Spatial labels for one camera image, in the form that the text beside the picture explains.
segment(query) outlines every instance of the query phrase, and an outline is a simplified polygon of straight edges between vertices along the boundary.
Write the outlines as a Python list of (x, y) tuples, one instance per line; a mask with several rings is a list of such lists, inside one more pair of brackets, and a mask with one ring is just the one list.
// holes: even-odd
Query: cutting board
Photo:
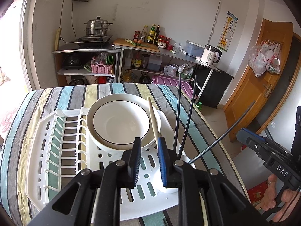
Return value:
[(160, 49), (154, 44), (149, 44), (149, 43), (145, 43), (145, 42), (143, 42), (142, 44), (148, 45), (150, 47), (134, 46), (132, 43), (125, 41), (124, 38), (118, 38), (113, 42), (113, 45), (132, 47), (133, 49), (135, 49), (135, 48), (146, 49), (146, 50), (157, 52), (157, 53), (160, 52)]

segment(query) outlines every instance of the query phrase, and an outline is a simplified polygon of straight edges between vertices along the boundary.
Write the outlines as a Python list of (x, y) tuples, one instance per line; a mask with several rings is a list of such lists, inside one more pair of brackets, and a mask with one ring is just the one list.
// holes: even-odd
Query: glass cup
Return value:
[(141, 65), (142, 65), (143, 69), (145, 69), (147, 67), (149, 59), (150, 59), (150, 56), (148, 54), (146, 54), (146, 53), (142, 54), (142, 63), (141, 63)]
[(175, 46), (173, 47), (173, 50), (174, 50), (175, 52), (179, 52), (180, 49), (181, 49), (181, 46), (182, 46), (181, 43), (175, 42)]

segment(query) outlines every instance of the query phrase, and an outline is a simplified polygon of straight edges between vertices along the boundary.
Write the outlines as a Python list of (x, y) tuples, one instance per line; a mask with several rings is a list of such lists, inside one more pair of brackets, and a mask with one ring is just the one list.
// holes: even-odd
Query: black metal rod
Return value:
[(182, 140), (180, 150), (179, 150), (179, 153), (178, 153), (178, 159), (180, 159), (181, 156), (182, 156), (182, 152), (183, 152), (183, 149), (184, 149), (184, 144), (185, 144), (187, 134), (188, 134), (188, 129), (189, 129), (189, 124), (190, 124), (190, 120), (191, 120), (193, 104), (194, 104), (194, 101), (195, 101), (195, 89), (196, 89), (196, 86), (197, 86), (197, 78), (198, 78), (198, 76), (195, 75), (195, 79), (194, 79), (195, 83), (193, 85), (193, 93), (192, 93), (192, 98), (191, 98), (191, 103), (190, 103), (190, 109), (189, 109), (189, 113), (188, 113), (188, 118), (187, 118), (187, 123), (186, 123), (185, 131), (184, 131), (183, 140)]
[(249, 106), (249, 108), (242, 114), (242, 116), (233, 124), (232, 127), (230, 127), (223, 135), (221, 135), (212, 145), (210, 145), (208, 148), (206, 148), (203, 152), (201, 152), (199, 155), (191, 159), (188, 164), (191, 164), (195, 162), (198, 158), (202, 157), (204, 154), (206, 154), (209, 150), (211, 150), (219, 141), (221, 141), (229, 132), (232, 131), (232, 129), (241, 121), (242, 118), (249, 112), (249, 110), (253, 107), (255, 104), (255, 101)]
[(181, 73), (179, 73), (178, 107), (177, 107), (175, 138), (173, 139), (173, 151), (176, 151), (176, 149), (177, 149), (178, 133), (179, 133), (179, 121), (180, 121), (180, 107), (181, 107)]

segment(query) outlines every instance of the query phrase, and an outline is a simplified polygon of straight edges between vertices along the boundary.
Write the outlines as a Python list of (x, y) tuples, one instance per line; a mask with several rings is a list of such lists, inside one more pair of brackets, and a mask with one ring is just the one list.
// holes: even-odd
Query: screw head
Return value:
[(209, 170), (209, 172), (210, 172), (211, 175), (217, 175), (217, 174), (219, 174), (219, 171), (217, 169), (215, 169), (215, 168), (211, 168)]
[(122, 167), (125, 165), (125, 161), (124, 160), (118, 160), (116, 161), (116, 166)]
[(178, 166), (178, 167), (183, 166), (184, 165), (184, 161), (176, 160), (175, 161), (175, 165)]
[(80, 171), (80, 174), (83, 175), (83, 176), (86, 176), (86, 175), (88, 175), (89, 173), (90, 173), (90, 170), (87, 169), (87, 168), (82, 169), (82, 170)]

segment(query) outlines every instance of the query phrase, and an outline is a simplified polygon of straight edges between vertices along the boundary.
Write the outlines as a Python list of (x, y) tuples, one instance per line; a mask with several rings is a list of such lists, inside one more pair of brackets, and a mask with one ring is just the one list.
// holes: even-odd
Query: door handle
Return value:
[(268, 97), (271, 95), (271, 93), (273, 92), (272, 85), (270, 84), (270, 85), (267, 87), (266, 85), (263, 84), (263, 86), (264, 86), (264, 88), (266, 89), (266, 91), (265, 91), (265, 93), (264, 93), (264, 97), (265, 97), (265, 98), (268, 98)]

